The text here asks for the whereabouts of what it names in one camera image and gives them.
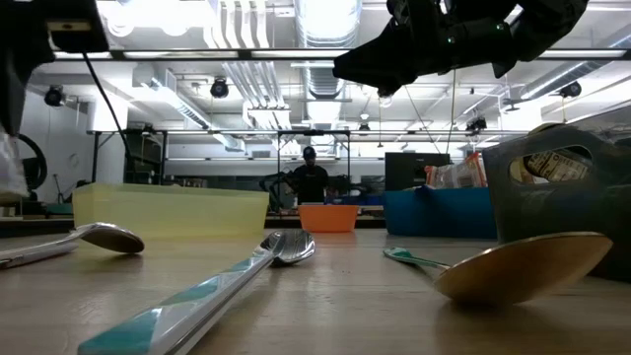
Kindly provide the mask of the white translucent plastic piece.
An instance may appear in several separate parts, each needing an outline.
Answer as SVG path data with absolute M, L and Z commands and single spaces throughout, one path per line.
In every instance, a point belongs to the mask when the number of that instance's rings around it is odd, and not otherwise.
M 15 202 L 27 195 L 28 186 L 16 139 L 0 125 L 0 204 Z

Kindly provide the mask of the grey plastic caddy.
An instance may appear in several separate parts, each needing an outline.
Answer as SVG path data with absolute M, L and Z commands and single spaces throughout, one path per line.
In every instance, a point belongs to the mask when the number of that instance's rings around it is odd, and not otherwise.
M 513 160 L 578 146 L 592 163 L 580 179 L 527 184 L 510 175 Z M 599 232 L 613 247 L 592 275 L 631 283 L 631 127 L 564 125 L 483 151 L 499 240 L 560 232 Z

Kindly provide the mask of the black background workbench frame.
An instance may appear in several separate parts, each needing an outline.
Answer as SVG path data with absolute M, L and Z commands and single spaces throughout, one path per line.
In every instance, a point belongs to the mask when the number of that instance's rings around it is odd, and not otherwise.
M 260 161 L 273 162 L 276 170 L 282 170 L 285 162 L 296 164 L 302 159 L 302 155 L 285 154 L 283 149 L 288 144 L 299 138 L 329 137 L 332 143 L 329 147 L 332 153 L 326 153 L 321 159 L 325 163 L 331 163 L 345 170 L 350 177 L 357 169 L 355 163 L 360 165 L 376 164 L 386 160 L 386 147 L 397 145 L 402 147 L 409 144 L 427 144 L 439 154 L 449 157 L 451 162 L 458 157 L 450 150 L 458 143 L 467 143 L 475 146 L 481 144 L 497 144 L 504 140 L 525 136 L 524 131 L 509 130 L 138 130 L 125 129 L 120 134 L 127 138 L 131 135 L 149 136 L 160 135 L 162 137 L 161 156 L 157 161 L 160 166 L 160 179 L 165 179 L 170 173 L 167 171 L 169 163 L 203 163 L 213 164 L 221 162 L 245 162 Z M 170 140 L 194 137 L 214 139 L 224 148 L 236 153 L 236 156 L 171 156 L 169 153 Z

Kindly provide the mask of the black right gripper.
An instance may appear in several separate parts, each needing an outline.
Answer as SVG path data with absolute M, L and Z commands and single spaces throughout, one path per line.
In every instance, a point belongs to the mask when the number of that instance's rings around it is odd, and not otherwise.
M 391 96 L 425 74 L 490 63 L 499 78 L 516 65 L 507 16 L 514 0 L 387 0 L 390 22 L 333 60 L 335 78 Z

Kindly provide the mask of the red and silver snack bag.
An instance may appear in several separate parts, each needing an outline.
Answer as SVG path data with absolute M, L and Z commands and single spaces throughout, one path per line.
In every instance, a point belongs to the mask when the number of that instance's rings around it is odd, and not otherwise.
M 462 162 L 441 167 L 427 166 L 426 183 L 435 189 L 486 187 L 487 178 L 479 152 Z

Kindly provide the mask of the person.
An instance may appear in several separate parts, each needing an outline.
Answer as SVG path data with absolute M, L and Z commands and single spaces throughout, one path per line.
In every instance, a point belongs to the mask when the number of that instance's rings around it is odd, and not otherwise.
M 304 163 L 294 170 L 297 203 L 323 204 L 328 187 L 328 172 L 316 163 L 316 150 L 307 146 L 303 151 Z

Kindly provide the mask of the black overhead rig beam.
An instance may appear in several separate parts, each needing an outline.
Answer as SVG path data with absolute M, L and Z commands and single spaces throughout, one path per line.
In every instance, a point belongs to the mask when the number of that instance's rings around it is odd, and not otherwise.
M 241 48 L 241 49 L 174 49 L 174 50 L 110 50 L 89 53 L 95 61 L 332 61 L 348 49 L 331 48 Z M 542 61 L 631 61 L 631 48 L 552 48 L 537 60 Z

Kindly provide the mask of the yellow lid glass jar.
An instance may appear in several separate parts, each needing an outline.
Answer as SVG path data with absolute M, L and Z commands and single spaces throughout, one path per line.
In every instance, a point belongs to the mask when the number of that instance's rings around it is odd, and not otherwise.
M 592 168 L 590 152 L 581 146 L 570 146 L 515 158 L 509 173 L 518 182 L 543 184 L 583 179 Z

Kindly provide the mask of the black cabinet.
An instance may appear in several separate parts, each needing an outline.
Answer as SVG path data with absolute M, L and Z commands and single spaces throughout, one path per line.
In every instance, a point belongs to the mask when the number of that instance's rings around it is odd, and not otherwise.
M 403 190 L 426 183 L 425 168 L 445 166 L 451 162 L 449 154 L 386 153 L 385 189 Z

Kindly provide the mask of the spoon with orange handle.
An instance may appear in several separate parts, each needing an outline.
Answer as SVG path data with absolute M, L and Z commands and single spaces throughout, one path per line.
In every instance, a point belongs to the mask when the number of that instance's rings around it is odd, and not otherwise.
M 8 269 L 69 253 L 84 241 L 120 253 L 139 253 L 145 245 L 131 231 L 110 223 L 96 222 L 76 227 L 60 240 L 0 251 L 0 270 Z

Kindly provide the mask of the orange plastic bowl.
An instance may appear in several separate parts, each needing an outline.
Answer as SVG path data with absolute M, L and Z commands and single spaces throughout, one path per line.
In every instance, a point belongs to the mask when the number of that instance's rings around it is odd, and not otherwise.
M 303 230 L 310 233 L 350 233 L 355 229 L 357 205 L 300 205 Z

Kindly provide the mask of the teal blue plastic tray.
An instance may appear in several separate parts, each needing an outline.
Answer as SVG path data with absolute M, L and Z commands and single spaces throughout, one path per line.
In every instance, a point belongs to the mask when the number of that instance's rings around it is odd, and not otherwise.
M 386 191 L 384 212 L 392 235 L 497 239 L 487 187 Z

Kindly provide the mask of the yellow translucent plastic bin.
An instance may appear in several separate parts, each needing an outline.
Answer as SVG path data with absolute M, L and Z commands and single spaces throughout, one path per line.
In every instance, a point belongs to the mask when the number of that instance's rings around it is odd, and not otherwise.
M 178 185 L 92 183 L 72 193 L 77 226 L 106 222 L 150 239 L 262 239 L 269 194 Z

